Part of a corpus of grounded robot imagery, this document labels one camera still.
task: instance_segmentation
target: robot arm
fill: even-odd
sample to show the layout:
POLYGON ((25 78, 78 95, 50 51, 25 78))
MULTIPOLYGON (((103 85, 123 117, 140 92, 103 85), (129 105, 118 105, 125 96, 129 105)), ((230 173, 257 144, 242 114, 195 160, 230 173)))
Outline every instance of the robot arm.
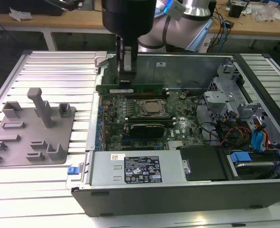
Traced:
MULTIPOLYGON (((45 0, 66 10, 81 8, 84 0, 45 0)), ((129 87, 136 75, 138 38, 153 27, 156 0, 102 0, 103 25, 117 35, 118 80, 129 87)))

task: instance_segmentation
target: electronic equipment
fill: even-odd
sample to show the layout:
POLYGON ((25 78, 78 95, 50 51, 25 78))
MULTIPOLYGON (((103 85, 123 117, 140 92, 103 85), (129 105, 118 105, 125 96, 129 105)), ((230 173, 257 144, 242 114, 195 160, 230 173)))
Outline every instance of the electronic equipment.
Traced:
POLYGON ((96 56, 87 153, 66 183, 87 215, 280 201, 280 109, 251 58, 139 54, 141 70, 122 89, 116 55, 96 56))
POLYGON ((243 2, 237 2, 233 1, 231 2, 231 7, 229 10, 229 17, 232 18, 239 18, 241 15, 241 12, 244 10, 244 3, 243 2))

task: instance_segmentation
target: black robot arm segment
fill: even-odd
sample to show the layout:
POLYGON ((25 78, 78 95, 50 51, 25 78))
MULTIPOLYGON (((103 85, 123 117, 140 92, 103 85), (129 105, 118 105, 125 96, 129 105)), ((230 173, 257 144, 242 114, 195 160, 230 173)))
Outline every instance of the black robot arm segment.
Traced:
POLYGON ((117 37, 118 79, 130 83, 137 71, 138 38, 152 29, 156 0, 102 0, 103 25, 117 37))

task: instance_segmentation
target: wooden table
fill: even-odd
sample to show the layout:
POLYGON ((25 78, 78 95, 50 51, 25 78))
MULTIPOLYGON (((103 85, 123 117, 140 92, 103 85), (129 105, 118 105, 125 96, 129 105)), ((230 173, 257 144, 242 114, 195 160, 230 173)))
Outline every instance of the wooden table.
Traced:
MULTIPOLYGON (((230 38, 280 40, 280 20, 256 22, 252 15, 241 15, 238 19, 229 18, 228 11, 221 9, 221 4, 224 4, 226 0, 217 2, 217 9, 224 19, 235 23, 230 38)), ((97 3, 96 8, 100 10, 100 4, 97 3)), ((8 31, 42 32, 49 50, 56 50, 53 32, 109 33, 103 26, 102 13, 97 11, 65 12, 61 17, 34 15, 33 18, 33 20, 19 22, 9 15, 0 15, 0 24, 8 31)), ((209 43, 218 31, 219 25, 215 20, 200 52, 206 52, 207 42, 209 43)))
MULTIPOLYGON (((251 39, 250 47, 259 39, 265 40, 280 40, 280 20, 256 22, 252 15, 241 14, 239 18, 231 18, 228 16, 228 11, 225 10, 227 0, 217 0, 217 10, 223 16, 224 20, 229 20, 234 23, 231 29, 229 38, 251 39)), ((213 19, 213 24, 206 36, 199 52, 205 53, 208 45, 217 33, 219 32, 219 23, 213 19)))

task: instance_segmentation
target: workbench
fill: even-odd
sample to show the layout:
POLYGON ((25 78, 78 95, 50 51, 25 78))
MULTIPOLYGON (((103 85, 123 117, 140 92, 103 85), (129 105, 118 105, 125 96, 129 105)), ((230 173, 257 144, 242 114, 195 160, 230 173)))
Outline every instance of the workbench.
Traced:
MULTIPOLYGON (((221 9, 221 4, 225 2, 227 0, 218 0, 216 7, 219 8, 218 11, 224 19, 235 23, 229 38, 280 40, 280 20, 256 22, 252 15, 240 16, 238 19, 228 18, 228 11, 221 9)), ((99 3, 96 3, 96 8, 101 9, 99 3)), ((9 15, 0 15, 0 24, 8 31, 42 32, 50 51, 57 50, 54 32, 109 33, 103 26, 102 13, 97 11, 68 11, 61 17, 33 15, 33 18, 33 20, 19 22, 9 15)), ((210 40, 218 31, 219 25, 214 19, 200 52, 206 52, 210 40)))
MULTIPOLYGON (((41 87, 42 98, 48 100, 51 107, 57 107, 59 102, 70 102, 77 109, 64 164, 0 168, 1 228, 71 228, 76 225, 88 228, 232 227, 232 223, 252 228, 280 227, 280 202, 264 209, 100 218, 85 215, 70 190, 66 189, 69 188, 66 179, 67 168, 84 162, 85 158, 96 78, 94 56, 94 52, 37 51, 24 54, 0 89, 0 122, 6 101, 18 101, 22 108, 33 107, 26 95, 30 87, 41 87)), ((243 54, 242 57, 280 107, 279 66, 260 54, 243 54)), ((251 88, 245 86, 245 89, 255 100, 251 88)))

